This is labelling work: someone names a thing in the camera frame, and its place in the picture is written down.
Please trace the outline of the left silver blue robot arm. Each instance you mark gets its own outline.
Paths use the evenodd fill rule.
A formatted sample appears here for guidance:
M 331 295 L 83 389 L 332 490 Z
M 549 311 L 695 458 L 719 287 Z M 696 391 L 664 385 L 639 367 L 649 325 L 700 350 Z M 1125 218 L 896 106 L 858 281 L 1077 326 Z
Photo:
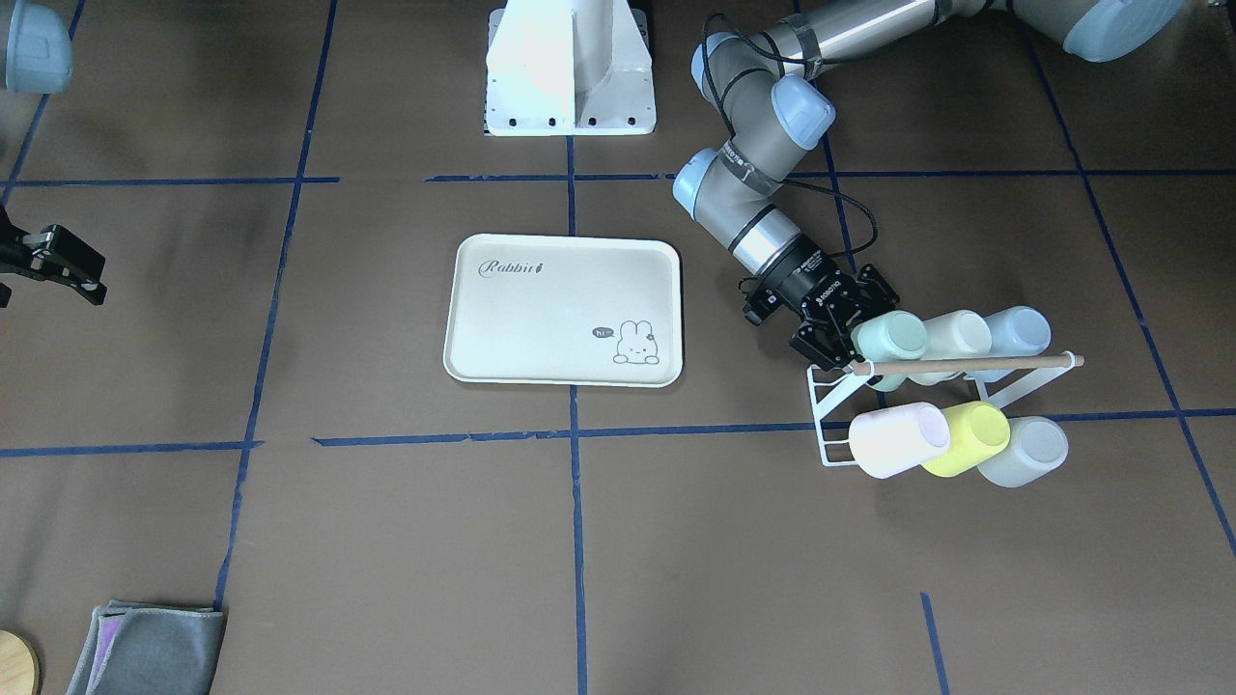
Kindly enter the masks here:
M 777 308 L 798 317 L 790 344 L 816 369 L 861 359 L 853 331 L 892 312 L 899 296 L 873 265 L 845 273 L 772 197 L 815 150 L 837 111 L 817 75 L 955 16 L 1011 14 L 1070 54 L 1119 59 L 1161 32 L 1179 1 L 829 1 L 790 14 L 756 36 L 702 28 L 692 75 L 728 139 L 681 168 L 674 197 L 755 279 L 744 317 L 760 325 Z

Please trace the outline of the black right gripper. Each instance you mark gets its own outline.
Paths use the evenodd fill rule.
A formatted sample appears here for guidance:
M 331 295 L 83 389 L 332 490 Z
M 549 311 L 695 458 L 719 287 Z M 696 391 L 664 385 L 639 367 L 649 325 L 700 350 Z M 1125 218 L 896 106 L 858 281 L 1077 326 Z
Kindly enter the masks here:
M 70 287 L 91 305 L 108 294 L 101 282 L 106 258 L 66 226 L 52 224 L 32 234 L 16 226 L 1 209 L 1 273 Z

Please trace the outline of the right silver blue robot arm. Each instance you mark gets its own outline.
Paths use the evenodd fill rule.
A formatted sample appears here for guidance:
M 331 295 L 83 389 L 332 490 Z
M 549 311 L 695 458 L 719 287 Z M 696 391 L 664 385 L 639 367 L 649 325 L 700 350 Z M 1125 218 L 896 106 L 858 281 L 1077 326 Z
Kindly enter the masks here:
M 70 31 L 52 9 L 35 1 L 2 2 L 2 88 L 5 92 L 58 94 L 73 75 Z M 103 305 L 106 258 L 70 229 L 49 224 L 26 232 L 1 207 L 1 272 L 75 291 Z

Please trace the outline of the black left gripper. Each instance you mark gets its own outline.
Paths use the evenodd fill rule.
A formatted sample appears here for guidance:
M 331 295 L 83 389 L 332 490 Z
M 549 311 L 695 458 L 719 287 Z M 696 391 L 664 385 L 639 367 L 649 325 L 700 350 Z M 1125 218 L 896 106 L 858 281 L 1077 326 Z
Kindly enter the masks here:
M 873 263 L 863 265 L 853 277 L 811 237 L 798 236 L 772 255 L 768 268 L 758 275 L 743 312 L 747 322 L 759 326 L 777 308 L 794 310 L 803 323 L 791 335 L 790 348 L 816 369 L 831 371 L 848 369 L 859 357 L 848 334 L 857 310 L 860 317 L 883 317 L 896 310 L 900 302 Z

